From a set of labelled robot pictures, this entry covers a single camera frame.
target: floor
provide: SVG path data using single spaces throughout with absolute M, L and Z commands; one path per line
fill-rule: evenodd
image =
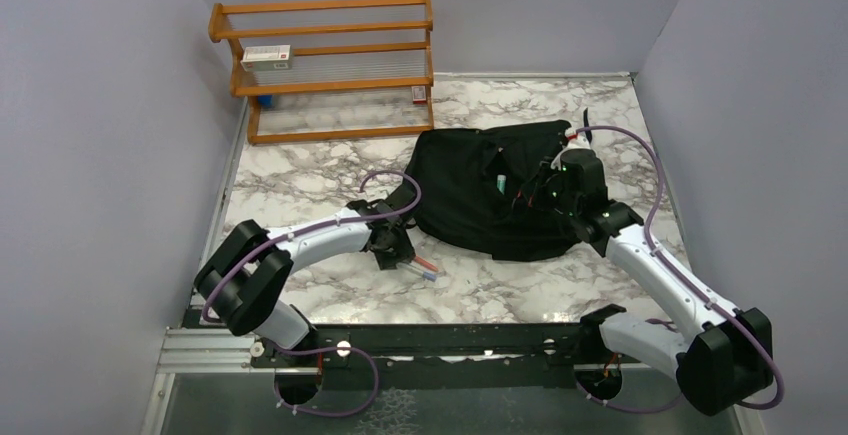
M 437 128 L 490 128 L 558 118 L 579 125 L 582 108 L 588 107 L 591 123 L 617 125 L 647 137 L 628 80 L 445 80 L 436 82 L 433 99 Z M 332 110 L 349 101 L 335 97 L 321 105 L 320 117 L 309 117 L 308 110 L 292 107 L 303 108 L 310 100 L 295 97 L 282 102 L 287 110 L 267 115 L 262 127 L 338 128 L 348 126 L 342 120 L 351 119 L 354 126 L 369 126 L 387 110 L 399 113 L 399 118 L 407 120 L 404 123 L 415 124 L 409 117 L 421 116 L 397 107 L 396 100 L 388 106 L 369 100 L 347 112 L 355 115 L 352 118 Z M 595 137 L 593 145 L 605 164 L 610 196 L 647 213 L 657 188 L 648 159 L 624 135 L 596 132 Z M 360 198 L 358 180 L 369 170 L 402 170 L 414 142 L 415 137 L 401 137 L 245 144 L 224 232 L 250 218 L 273 227 L 331 215 Z M 366 189 L 365 198 L 384 196 L 396 184 L 388 177 L 376 180 Z M 654 233 L 685 263 L 667 201 Z M 634 281 L 588 246 L 576 246 L 555 260 L 509 263 L 447 245 L 417 229 L 410 231 L 410 238 L 419 255 L 444 271 L 437 281 L 422 280 L 406 270 L 381 272 L 373 255 L 347 254 L 297 272 L 287 282 L 282 299 L 316 323 L 569 322 L 609 303 L 645 318 L 662 316 L 662 310 Z

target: black fabric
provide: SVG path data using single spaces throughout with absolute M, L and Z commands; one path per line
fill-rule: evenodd
M 442 129 L 422 133 L 406 173 L 421 185 L 415 223 L 424 233 L 496 260 L 558 257 L 578 242 L 550 211 L 532 208 L 528 182 L 539 163 L 561 149 L 564 121 L 490 130 Z M 497 176 L 506 175 L 506 190 Z

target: white box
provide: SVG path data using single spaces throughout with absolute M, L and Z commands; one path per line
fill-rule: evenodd
M 247 47 L 241 58 L 241 66 L 248 72 L 289 70 L 291 68 L 291 45 Z

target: blue object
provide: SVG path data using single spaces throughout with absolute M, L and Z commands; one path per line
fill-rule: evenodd
M 259 99 L 259 106 L 262 108 L 274 108 L 274 96 L 273 95 L 259 95 L 256 97 Z

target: wooden shelf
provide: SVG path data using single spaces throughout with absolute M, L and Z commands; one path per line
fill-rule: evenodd
M 282 22 L 277 15 L 283 15 Z M 430 0 L 327 0 L 262 3 L 253 5 L 215 4 L 209 20 L 209 38 L 226 40 L 232 52 L 230 93 L 249 97 L 251 143 L 326 140 L 367 136 L 420 133 L 433 128 L 432 103 L 429 122 L 409 127 L 343 130 L 338 132 L 259 135 L 260 95 L 292 95 L 315 92 L 385 90 L 433 86 L 430 31 L 433 8 Z M 411 30 L 423 31 L 423 41 L 305 47 L 283 40 L 264 44 L 292 45 L 292 68 L 269 72 L 247 72 L 241 67 L 243 40 L 273 37 L 343 36 L 344 34 Z

